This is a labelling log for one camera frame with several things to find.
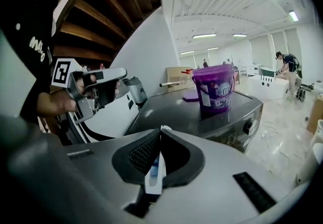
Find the white floor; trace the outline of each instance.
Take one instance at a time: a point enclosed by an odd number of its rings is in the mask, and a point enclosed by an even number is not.
[[[236,90],[248,94],[248,79],[240,76]],[[301,168],[313,135],[306,130],[315,96],[306,92],[304,102],[283,99],[263,102],[259,130],[250,143],[246,155],[280,178],[286,185],[296,185],[296,174]],[[261,135],[267,131],[266,138]]]

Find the ceiling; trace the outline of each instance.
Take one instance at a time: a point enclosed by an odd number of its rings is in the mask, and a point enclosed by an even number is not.
[[[171,30],[178,52],[204,52],[241,40],[233,34],[250,38],[271,30],[295,24],[289,16],[294,10],[299,23],[313,19],[309,0],[173,0]],[[215,37],[193,35],[216,33]]]

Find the black vent grille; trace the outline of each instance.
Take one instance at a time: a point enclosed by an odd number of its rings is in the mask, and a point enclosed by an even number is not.
[[[131,150],[128,155],[129,163],[140,172],[147,174],[159,154],[159,142],[160,135],[156,135],[141,144],[139,147]]]
[[[273,198],[247,172],[233,175],[233,178],[240,185],[259,213],[263,213],[276,204]]]
[[[91,150],[87,149],[87,150],[68,153],[67,156],[70,158],[70,160],[75,160],[83,157],[88,157],[93,154],[94,153]]]

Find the white cabinet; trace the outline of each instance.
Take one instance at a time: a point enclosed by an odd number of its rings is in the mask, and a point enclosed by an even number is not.
[[[247,69],[247,76],[251,75],[259,75],[259,71],[260,71],[260,66],[261,65],[251,65],[251,66],[246,66]]]

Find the man in dark shirt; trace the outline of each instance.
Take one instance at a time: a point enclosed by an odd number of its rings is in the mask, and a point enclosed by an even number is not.
[[[205,60],[205,59],[204,59],[204,62],[203,62],[203,67],[204,67],[204,68],[208,67],[207,62],[206,62],[206,60]]]
[[[279,60],[283,60],[283,66],[280,68],[280,72],[287,71],[287,79],[289,80],[289,89],[290,96],[289,99],[295,97],[295,82],[296,82],[296,63],[294,61],[294,57],[290,54],[282,54],[281,52],[276,53],[276,58]]]
[[[20,60],[36,78],[21,110],[21,116],[37,123],[37,116],[54,117],[76,111],[76,103],[66,91],[49,93],[50,67],[47,48],[52,45],[53,10],[58,0],[2,1],[1,28]],[[91,76],[91,80],[95,82],[95,77]],[[80,91],[84,92],[83,81],[78,80],[77,84]]]

